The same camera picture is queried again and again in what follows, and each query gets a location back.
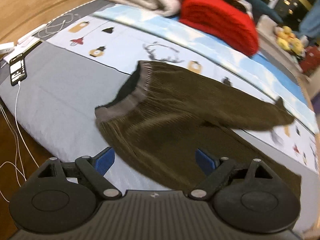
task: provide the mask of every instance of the blue gripper pad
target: blue gripper pad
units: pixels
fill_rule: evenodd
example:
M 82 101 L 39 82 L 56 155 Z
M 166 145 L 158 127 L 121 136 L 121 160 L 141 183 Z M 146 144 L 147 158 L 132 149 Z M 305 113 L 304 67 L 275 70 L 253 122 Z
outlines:
M 94 168 L 102 176 L 111 168 L 115 162 L 115 150 L 111 147 L 100 152 L 95 160 Z
M 201 168 L 203 173 L 208 176 L 210 175 L 219 165 L 219 160 L 211 159 L 202 150 L 196 150 L 196 163 Z

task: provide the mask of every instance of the ribbed black surface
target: ribbed black surface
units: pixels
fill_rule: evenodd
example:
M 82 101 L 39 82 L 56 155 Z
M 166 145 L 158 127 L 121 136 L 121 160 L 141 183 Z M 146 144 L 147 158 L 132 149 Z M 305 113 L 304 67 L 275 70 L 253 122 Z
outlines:
M 128 191 L 120 200 L 105 201 L 73 231 L 36 235 L 20 230 L 11 239 L 297 240 L 290 231 L 262 236 L 236 231 L 217 219 L 206 202 L 190 200 L 181 191 Z

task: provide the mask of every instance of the folded red blanket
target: folded red blanket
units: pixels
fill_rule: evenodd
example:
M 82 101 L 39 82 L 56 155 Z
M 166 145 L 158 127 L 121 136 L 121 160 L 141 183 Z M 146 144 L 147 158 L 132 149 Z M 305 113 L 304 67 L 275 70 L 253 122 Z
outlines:
M 258 51 L 252 19 L 223 0 L 184 0 L 179 21 L 224 40 L 247 56 Z

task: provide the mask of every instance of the bed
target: bed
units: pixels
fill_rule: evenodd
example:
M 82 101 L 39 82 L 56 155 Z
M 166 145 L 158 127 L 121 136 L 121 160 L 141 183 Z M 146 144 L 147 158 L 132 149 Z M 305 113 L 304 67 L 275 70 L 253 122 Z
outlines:
M 236 130 L 265 154 L 302 176 L 301 213 L 295 230 L 309 229 L 317 218 L 318 133 L 314 113 L 293 75 L 284 74 L 261 53 L 248 58 L 223 41 L 178 23 L 122 5 L 95 0 L 52 21 L 70 19 L 26 57 L 28 78 L 21 83 L 17 119 L 42 146 L 62 161 L 94 156 L 108 145 L 96 125 L 94 108 L 112 101 L 138 60 L 160 60 L 273 103 L 280 95 L 296 117 L 270 132 Z M 0 96 L 14 113 L 18 86 L 8 67 L 0 70 Z M 131 169 L 118 156 L 105 177 L 122 193 L 127 189 L 165 190 Z

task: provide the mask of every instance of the brown corduroy pants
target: brown corduroy pants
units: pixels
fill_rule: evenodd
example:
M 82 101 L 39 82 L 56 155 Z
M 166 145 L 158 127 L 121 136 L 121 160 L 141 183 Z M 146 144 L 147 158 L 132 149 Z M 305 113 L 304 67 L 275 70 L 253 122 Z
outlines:
M 166 187 L 188 191 L 205 178 L 195 161 L 200 148 L 240 163 L 260 158 L 300 197 L 300 176 L 231 130 L 292 123 L 282 99 L 273 105 L 181 67 L 140 61 L 115 100 L 95 114 L 116 153 Z

